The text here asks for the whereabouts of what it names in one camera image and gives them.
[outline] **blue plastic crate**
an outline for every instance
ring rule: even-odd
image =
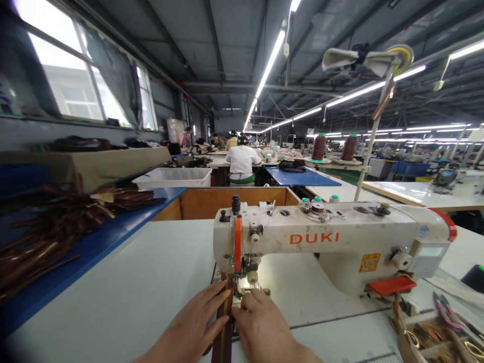
[[[395,161],[393,163],[392,173],[403,176],[425,176],[428,164],[409,163],[404,161]]]
[[[0,165],[0,198],[33,192],[44,184],[50,184],[46,165]]]

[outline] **window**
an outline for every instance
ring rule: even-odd
[[[120,126],[130,128],[122,108],[87,52],[86,37],[77,20],[47,0],[14,0],[14,3],[25,22],[66,46],[61,49],[29,33],[61,114],[101,123],[114,118]],[[138,75],[143,126],[157,130],[149,78],[141,66]]]
[[[151,97],[151,86],[148,72],[140,66],[138,66],[137,71],[141,88],[143,128],[149,130],[158,130],[158,124],[155,117],[155,108],[152,102],[153,98]]]

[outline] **curtain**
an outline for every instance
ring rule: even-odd
[[[119,102],[138,139],[144,140],[140,81],[136,65],[114,44],[102,39],[96,30],[84,22],[82,25],[86,33],[87,50],[94,64]]]
[[[9,3],[9,1],[0,0],[0,44],[10,48],[15,53],[18,62],[17,65],[9,64],[8,62],[12,60],[6,56],[2,56],[0,59],[0,73],[3,73],[8,79],[9,73],[12,74],[9,70],[12,70],[12,67],[19,67],[25,76],[26,84],[16,85],[13,82],[13,89],[29,87],[37,99],[40,108],[50,116],[59,118],[59,108],[47,76],[40,64],[39,57],[30,40],[29,34],[20,22],[21,20],[13,2]]]

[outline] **white box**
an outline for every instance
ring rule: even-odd
[[[167,187],[210,187],[210,168],[157,168],[136,179],[133,183],[140,189]]]

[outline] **sewing machine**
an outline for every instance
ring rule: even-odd
[[[284,207],[260,202],[256,207],[234,195],[232,208],[220,209],[215,217],[213,252],[218,268],[232,274],[235,286],[242,278],[257,286],[264,255],[319,253],[333,285],[356,297],[382,294],[379,282],[385,284],[398,272],[407,280],[400,290],[432,277],[456,236],[450,219],[423,207],[315,201]]]

